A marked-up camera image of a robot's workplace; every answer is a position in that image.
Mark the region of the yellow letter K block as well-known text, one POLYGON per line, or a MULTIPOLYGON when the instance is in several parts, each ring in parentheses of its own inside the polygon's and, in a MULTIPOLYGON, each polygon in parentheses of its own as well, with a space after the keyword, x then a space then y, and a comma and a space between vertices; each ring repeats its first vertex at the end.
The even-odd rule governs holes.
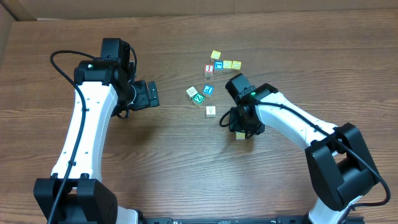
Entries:
POLYGON ((236 140, 244 140, 246 138, 246 133, 236 132, 236 140))

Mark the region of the white ice cream block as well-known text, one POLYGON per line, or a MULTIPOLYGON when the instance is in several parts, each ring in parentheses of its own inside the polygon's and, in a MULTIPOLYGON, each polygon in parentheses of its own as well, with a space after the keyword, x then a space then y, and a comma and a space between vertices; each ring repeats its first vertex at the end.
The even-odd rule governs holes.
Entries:
POLYGON ((216 107, 215 106, 206 106, 206 117, 214 118, 216 116, 216 107))

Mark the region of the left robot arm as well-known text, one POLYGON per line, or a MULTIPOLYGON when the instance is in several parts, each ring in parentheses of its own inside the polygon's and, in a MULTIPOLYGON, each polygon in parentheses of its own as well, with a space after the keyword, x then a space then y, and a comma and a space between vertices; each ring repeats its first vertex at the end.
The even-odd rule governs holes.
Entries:
POLYGON ((155 82, 136 81, 137 57, 120 38, 104 38, 99 57, 87 55, 67 81, 75 89, 70 126, 48 179, 37 179, 34 197, 47 223, 145 223, 123 208, 102 183, 101 163, 109 121, 160 105, 155 82))

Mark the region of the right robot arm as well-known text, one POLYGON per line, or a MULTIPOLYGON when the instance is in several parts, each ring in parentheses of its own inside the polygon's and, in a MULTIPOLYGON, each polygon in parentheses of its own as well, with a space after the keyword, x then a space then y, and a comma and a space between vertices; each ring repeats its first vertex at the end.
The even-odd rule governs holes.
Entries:
POLYGON ((294 223, 363 223, 349 217, 360 198, 380 182, 379 171, 360 130, 351 123, 337 126, 292 104, 277 88, 252 85, 242 74, 225 85, 236 106, 225 115, 237 138, 249 139, 270 126, 305 152, 314 207, 294 223))

